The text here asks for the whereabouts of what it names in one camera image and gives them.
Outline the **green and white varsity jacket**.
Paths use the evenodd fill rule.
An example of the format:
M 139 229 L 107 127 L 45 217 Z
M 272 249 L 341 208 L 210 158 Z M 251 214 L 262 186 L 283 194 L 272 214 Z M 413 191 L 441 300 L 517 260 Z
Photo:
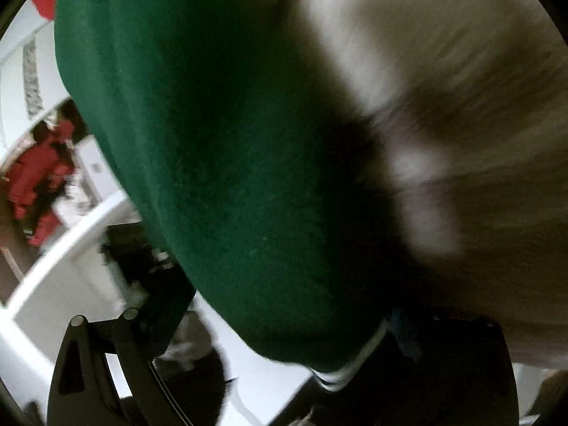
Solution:
M 515 425 L 567 368 L 567 0 L 57 0 L 144 225 L 312 425 Z

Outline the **red clothes in wardrobe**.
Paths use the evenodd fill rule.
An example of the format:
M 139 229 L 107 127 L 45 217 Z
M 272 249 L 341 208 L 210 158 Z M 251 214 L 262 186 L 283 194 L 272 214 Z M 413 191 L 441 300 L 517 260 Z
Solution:
M 32 247 L 40 247 L 61 225 L 51 205 L 61 194 L 65 178 L 75 169 L 67 148 L 74 129 L 65 118 L 53 129 L 45 121 L 38 122 L 32 131 L 33 145 L 15 159 L 6 173 L 12 218 L 28 222 L 27 243 Z

